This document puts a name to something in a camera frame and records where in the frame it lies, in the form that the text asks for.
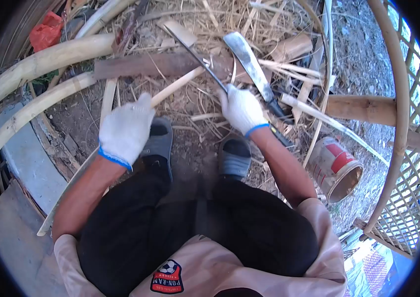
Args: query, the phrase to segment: black handle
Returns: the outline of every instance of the black handle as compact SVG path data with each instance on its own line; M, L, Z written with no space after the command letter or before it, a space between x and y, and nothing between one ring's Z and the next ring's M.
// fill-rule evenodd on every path
M279 132L279 130L272 124L269 124L269 128L271 129L271 132L274 134L274 136L276 136L276 138L283 144L284 147L288 148L294 145L292 141L285 138L284 135L282 135L282 133Z
M275 115L279 120L283 121L286 124L294 124L294 121L287 118L287 115L284 113L283 109L277 103L277 100L273 98L271 101L266 102L268 110Z

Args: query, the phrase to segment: beige t-shirt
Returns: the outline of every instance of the beige t-shirt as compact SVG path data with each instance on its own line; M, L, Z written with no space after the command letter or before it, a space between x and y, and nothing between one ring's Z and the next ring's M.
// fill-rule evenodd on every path
M229 288L250 288L267 297L343 296L347 287L344 256L339 239L333 233L329 212L315 198L304 200L296 211L312 224L319 243L319 255L304 277L279 276L246 268L235 254L217 242L197 235L129 296L214 296ZM72 235L61 235L54 252L70 296L104 296L84 276L76 253L76 239Z

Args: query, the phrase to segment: white work glove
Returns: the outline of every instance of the white work glove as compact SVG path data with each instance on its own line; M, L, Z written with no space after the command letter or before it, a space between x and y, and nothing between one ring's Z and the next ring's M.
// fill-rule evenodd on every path
M248 90L238 90L228 84L228 95L222 90L219 92L221 111L231 126L237 128L245 137L257 128L269 126L263 116L261 105Z
M149 138L155 115L150 102L150 94L143 93L137 102L118 107L104 118L99 131L101 156L132 170Z

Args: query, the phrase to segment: gray slipper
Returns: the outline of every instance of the gray slipper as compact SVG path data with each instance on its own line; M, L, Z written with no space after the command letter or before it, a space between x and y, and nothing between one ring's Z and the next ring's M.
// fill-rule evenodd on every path
M167 168L169 169L169 176L172 181L172 171L171 171L171 149L172 149L172 124L171 122L164 117L154 117L150 128L154 126L163 126L166 128L167 133L164 135L150 135L149 139L144 146L144 149L141 152L141 157L159 155L167 159Z
M235 148L233 153L227 151L229 147L225 148L225 145L239 146L239 155L235 154ZM220 175L236 175L238 177L246 177L248 175L249 166L251 165L251 148L248 142L241 137L232 136L225 139L221 144L218 152L218 171Z

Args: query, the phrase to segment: bamboo lattice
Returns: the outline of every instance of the bamboo lattice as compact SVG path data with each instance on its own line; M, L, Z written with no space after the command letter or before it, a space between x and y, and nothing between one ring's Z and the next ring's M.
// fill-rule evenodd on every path
M397 30L408 70L409 127L420 133L420 48L393 4L385 1L384 5ZM420 152L416 149L405 151L397 184L371 233L400 254L409 258L416 255L420 246Z

